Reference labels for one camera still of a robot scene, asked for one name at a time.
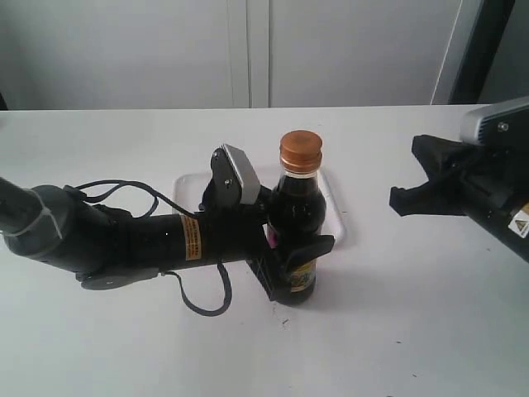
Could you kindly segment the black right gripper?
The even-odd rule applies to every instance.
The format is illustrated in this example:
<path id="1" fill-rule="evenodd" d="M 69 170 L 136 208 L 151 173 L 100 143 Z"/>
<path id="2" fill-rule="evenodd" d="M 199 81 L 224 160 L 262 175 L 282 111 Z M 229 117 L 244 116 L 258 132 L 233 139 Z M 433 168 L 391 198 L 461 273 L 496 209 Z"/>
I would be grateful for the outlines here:
<path id="1" fill-rule="evenodd" d="M 412 154 L 427 182 L 390 189 L 389 206 L 398 215 L 469 216 L 483 208 L 512 214 L 526 205 L 527 119 L 465 119 L 460 140 L 413 137 Z"/>

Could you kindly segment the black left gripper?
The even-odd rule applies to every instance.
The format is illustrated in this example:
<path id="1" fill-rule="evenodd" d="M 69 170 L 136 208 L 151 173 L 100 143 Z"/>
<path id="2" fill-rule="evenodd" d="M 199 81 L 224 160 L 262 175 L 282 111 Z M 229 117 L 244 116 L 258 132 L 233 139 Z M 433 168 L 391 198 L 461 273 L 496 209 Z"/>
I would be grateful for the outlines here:
<path id="1" fill-rule="evenodd" d="M 311 285 L 316 278 L 317 259 L 331 252 L 332 235 L 304 237 L 281 242 L 279 254 L 271 248 L 265 233 L 271 190 L 262 186 L 253 204 L 222 207 L 225 193 L 208 183 L 200 204 L 199 224 L 203 257 L 223 263 L 245 261 L 263 287 L 269 300 L 282 301 L 291 285 Z"/>

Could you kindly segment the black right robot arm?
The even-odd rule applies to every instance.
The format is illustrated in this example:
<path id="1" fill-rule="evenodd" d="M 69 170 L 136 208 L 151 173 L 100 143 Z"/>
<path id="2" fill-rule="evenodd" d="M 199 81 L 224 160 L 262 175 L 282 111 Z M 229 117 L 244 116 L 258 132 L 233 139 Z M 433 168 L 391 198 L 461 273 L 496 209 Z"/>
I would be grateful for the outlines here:
<path id="1" fill-rule="evenodd" d="M 475 145 L 430 135 L 412 139 L 427 175 L 415 188 L 392 187 L 400 216 L 466 216 L 528 260 L 528 144 Z"/>

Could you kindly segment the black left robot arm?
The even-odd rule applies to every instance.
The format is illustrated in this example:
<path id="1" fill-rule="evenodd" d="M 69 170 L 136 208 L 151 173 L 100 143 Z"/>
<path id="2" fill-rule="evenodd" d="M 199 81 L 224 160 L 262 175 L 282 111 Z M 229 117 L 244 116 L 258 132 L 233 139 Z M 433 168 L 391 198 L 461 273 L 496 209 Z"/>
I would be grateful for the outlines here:
<path id="1" fill-rule="evenodd" d="M 273 247 L 264 230 L 270 192 L 251 204 L 210 182 L 196 213 L 175 208 L 134 217 L 84 187 L 1 183 L 1 234 L 14 254 L 72 272 L 85 289 L 121 288 L 173 270 L 244 261 L 270 300 L 289 291 L 289 276 L 329 253 L 330 235 Z"/>

